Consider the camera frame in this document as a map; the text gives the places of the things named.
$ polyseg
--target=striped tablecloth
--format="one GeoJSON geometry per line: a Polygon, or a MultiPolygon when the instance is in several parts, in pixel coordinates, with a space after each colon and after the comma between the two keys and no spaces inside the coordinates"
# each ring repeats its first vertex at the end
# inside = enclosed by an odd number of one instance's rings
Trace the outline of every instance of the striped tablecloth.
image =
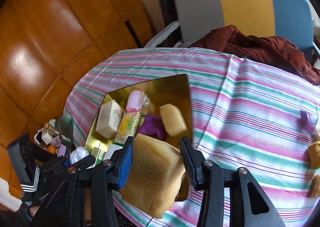
{"type": "MultiPolygon", "coordinates": [[[[181,73],[189,79],[194,147],[223,168],[248,168],[286,226],[303,226],[318,199],[307,198],[315,173],[307,154],[313,140],[299,129],[300,109],[316,119],[320,89],[277,68],[206,49],[120,51],[88,72],[67,99],[75,142],[84,145],[106,93],[181,73]]],[[[201,200],[202,192],[190,190],[158,220],[114,192],[116,207],[137,226],[195,226],[201,200]]],[[[229,204],[226,189],[224,226],[229,204]]]]}

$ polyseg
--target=chair armrest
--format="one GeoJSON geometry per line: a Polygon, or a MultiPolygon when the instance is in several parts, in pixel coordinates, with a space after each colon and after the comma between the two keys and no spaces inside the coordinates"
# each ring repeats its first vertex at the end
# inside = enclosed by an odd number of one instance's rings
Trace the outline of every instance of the chair armrest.
{"type": "Polygon", "coordinates": [[[319,50],[318,46],[315,44],[315,42],[313,42],[313,50],[315,51],[315,54],[320,59],[320,50],[319,50]]]}
{"type": "Polygon", "coordinates": [[[150,41],[147,42],[145,48],[155,48],[158,44],[162,43],[174,30],[178,29],[179,22],[173,21],[167,27],[165,27],[162,31],[160,31],[155,37],[153,37],[150,41]]]}

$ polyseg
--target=white striped trim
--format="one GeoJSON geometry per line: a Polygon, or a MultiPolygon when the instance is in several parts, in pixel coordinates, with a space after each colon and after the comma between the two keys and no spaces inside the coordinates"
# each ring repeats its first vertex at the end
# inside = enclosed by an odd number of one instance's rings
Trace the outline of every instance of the white striped trim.
{"type": "Polygon", "coordinates": [[[39,175],[40,175],[40,170],[39,170],[39,167],[37,166],[35,169],[35,177],[34,177],[33,185],[22,184],[21,185],[22,189],[25,192],[35,192],[38,188],[39,175]]]}

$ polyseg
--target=chair backrest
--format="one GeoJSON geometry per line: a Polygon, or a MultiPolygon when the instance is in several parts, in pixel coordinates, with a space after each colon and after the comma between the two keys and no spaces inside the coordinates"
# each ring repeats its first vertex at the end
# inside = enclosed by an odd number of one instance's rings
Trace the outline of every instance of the chair backrest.
{"type": "Polygon", "coordinates": [[[211,30],[230,24],[245,35],[289,39],[304,53],[313,42],[306,0],[174,0],[184,42],[195,42],[211,30]]]}

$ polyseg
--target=lilac object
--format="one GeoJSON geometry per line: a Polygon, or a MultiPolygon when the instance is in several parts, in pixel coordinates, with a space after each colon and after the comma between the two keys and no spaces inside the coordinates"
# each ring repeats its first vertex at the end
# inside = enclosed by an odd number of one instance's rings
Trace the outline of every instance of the lilac object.
{"type": "Polygon", "coordinates": [[[130,95],[126,106],[127,112],[138,112],[142,108],[144,93],[137,89],[133,90],[130,95]]]}
{"type": "Polygon", "coordinates": [[[67,147],[65,145],[60,145],[57,156],[65,156],[67,147]]]}
{"type": "Polygon", "coordinates": [[[51,139],[50,144],[55,146],[55,147],[59,147],[61,145],[61,139],[60,136],[57,135],[55,136],[53,139],[51,139]]]}
{"type": "Polygon", "coordinates": [[[158,140],[165,140],[167,132],[164,129],[161,117],[145,115],[143,124],[138,128],[137,133],[153,137],[158,140]]]}
{"type": "Polygon", "coordinates": [[[308,132],[310,134],[314,134],[315,133],[315,123],[314,123],[313,116],[311,115],[311,113],[304,111],[304,110],[300,110],[300,117],[302,120],[303,130],[305,130],[306,132],[308,132]]]}

